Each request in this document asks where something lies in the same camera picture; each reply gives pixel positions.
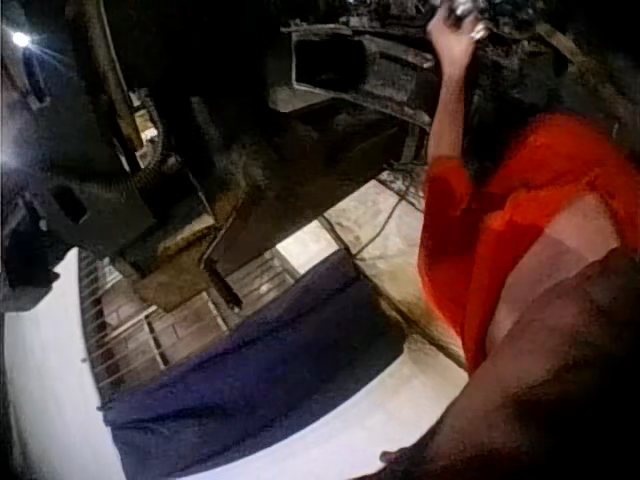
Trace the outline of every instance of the metal machine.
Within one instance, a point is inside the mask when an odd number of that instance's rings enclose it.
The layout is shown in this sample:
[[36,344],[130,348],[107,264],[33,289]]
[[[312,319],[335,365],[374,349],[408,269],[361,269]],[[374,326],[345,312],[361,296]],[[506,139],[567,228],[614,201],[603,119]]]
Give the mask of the metal machine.
[[[502,34],[492,61],[541,8],[460,4]],[[73,246],[167,311],[211,286],[242,308],[226,277],[419,155],[436,8],[3,0],[2,309],[35,306]]]

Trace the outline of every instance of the light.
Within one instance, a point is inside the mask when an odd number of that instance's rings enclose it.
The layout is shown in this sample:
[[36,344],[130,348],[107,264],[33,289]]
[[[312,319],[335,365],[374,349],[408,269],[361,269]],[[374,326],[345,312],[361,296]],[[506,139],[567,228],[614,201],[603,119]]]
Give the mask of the light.
[[20,48],[28,47],[29,44],[31,43],[31,37],[26,33],[22,33],[22,32],[14,33],[11,39],[13,40],[13,43],[18,45]]

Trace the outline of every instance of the grille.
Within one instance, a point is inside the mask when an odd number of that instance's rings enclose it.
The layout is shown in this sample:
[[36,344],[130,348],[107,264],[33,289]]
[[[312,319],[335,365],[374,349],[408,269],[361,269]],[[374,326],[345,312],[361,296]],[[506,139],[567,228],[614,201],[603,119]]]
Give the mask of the grille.
[[79,255],[79,288],[87,360],[102,402],[153,381],[174,365],[229,335],[243,320],[284,293],[298,273],[271,250],[227,281],[243,301],[232,312],[206,291],[165,313],[142,302],[109,263]]

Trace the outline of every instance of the blue fabric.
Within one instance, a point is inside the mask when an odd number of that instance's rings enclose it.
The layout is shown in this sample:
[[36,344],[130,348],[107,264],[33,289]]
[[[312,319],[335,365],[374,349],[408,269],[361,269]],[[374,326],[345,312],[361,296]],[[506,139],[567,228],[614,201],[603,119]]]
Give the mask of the blue fabric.
[[224,341],[106,405],[127,477],[255,453],[326,415],[402,352],[372,287],[338,251]]

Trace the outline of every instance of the woman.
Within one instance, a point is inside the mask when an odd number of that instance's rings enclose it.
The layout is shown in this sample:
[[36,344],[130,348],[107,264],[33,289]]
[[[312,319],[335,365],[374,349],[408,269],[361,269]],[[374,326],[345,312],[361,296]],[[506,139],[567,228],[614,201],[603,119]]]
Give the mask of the woman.
[[640,427],[640,176],[583,120],[539,118],[498,171],[461,161],[477,21],[428,27],[442,87],[428,146],[419,269],[460,336],[470,380],[416,444],[370,478],[626,473]]

